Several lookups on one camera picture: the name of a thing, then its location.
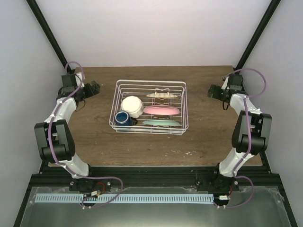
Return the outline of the dark blue ceramic mug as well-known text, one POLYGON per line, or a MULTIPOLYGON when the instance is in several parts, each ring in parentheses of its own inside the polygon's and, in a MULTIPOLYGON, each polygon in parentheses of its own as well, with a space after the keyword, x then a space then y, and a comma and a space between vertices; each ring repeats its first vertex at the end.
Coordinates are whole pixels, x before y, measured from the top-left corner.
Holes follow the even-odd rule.
POLYGON ((138 123, 137 119, 131 117, 126 111, 116 113, 114 120, 118 126, 133 126, 138 123))

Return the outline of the white scalloped bowl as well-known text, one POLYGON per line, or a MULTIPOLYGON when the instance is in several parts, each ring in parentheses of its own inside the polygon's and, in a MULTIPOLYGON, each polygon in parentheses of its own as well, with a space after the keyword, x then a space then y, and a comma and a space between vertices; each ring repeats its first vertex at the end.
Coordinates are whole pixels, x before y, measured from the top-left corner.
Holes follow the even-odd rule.
POLYGON ((136 96, 128 96, 121 102, 121 110, 126 111, 133 118, 138 118, 143 113, 143 109, 143 102, 136 96))

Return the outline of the white wire dish rack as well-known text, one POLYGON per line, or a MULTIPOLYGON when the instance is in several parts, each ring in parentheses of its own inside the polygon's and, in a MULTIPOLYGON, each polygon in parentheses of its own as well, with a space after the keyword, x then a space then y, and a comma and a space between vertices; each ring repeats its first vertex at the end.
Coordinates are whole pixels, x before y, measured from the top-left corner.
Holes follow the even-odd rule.
POLYGON ((118 80, 109 125, 116 132, 183 134, 189 127, 186 83, 118 80))

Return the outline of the yellow woven bamboo tray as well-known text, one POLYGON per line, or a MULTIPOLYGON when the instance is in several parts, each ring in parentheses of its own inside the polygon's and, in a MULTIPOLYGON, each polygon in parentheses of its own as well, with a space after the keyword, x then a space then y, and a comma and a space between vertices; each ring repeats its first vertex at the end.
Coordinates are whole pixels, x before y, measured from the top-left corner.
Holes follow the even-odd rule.
POLYGON ((161 92, 154 92, 146 95, 150 98, 159 98, 159 99, 166 99, 166 98, 177 98, 178 95, 172 94, 170 92, 161 93, 161 92))

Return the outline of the pink plate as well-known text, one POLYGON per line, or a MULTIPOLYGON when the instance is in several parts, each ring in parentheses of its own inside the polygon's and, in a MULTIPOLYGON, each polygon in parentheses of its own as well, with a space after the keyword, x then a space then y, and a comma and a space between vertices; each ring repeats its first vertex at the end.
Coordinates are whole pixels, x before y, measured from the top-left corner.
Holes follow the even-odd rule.
POLYGON ((143 112, 152 115, 178 115, 180 110, 170 105, 150 105, 145 107, 143 112))

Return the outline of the mint green flower plate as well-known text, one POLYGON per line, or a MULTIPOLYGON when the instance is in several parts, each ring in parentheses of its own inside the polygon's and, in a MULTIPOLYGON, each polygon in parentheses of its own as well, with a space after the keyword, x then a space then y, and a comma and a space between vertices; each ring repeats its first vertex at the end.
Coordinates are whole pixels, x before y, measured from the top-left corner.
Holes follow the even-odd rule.
POLYGON ((156 125, 156 126, 176 126, 179 127, 181 124, 174 120, 168 119, 148 119, 142 122, 144 125, 156 125))

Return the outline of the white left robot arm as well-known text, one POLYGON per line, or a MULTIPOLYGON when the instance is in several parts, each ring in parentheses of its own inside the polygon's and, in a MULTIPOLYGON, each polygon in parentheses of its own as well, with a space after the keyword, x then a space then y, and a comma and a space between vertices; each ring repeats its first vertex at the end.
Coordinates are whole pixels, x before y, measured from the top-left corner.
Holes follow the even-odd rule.
POLYGON ((74 179, 81 179, 80 185, 92 191, 96 185, 95 177, 89 175, 89 164, 76 154, 75 142, 68 123, 80 102, 100 92, 95 81, 84 83, 81 72, 62 76, 62 87, 58 90, 56 105, 43 122, 34 126, 40 158, 48 163, 63 167, 74 179))

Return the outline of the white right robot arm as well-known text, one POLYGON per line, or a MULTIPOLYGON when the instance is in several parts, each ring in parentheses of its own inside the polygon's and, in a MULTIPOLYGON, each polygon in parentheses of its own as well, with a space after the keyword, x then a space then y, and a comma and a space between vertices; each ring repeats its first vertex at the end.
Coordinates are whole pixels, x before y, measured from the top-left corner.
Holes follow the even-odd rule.
POLYGON ((232 184, 241 167, 251 158, 266 151, 269 142, 272 116, 263 113, 250 100, 243 88, 243 76, 236 73, 223 78, 223 85, 211 85, 208 96, 234 109, 238 119, 232 133, 232 149, 215 169, 210 179, 217 191, 232 184))

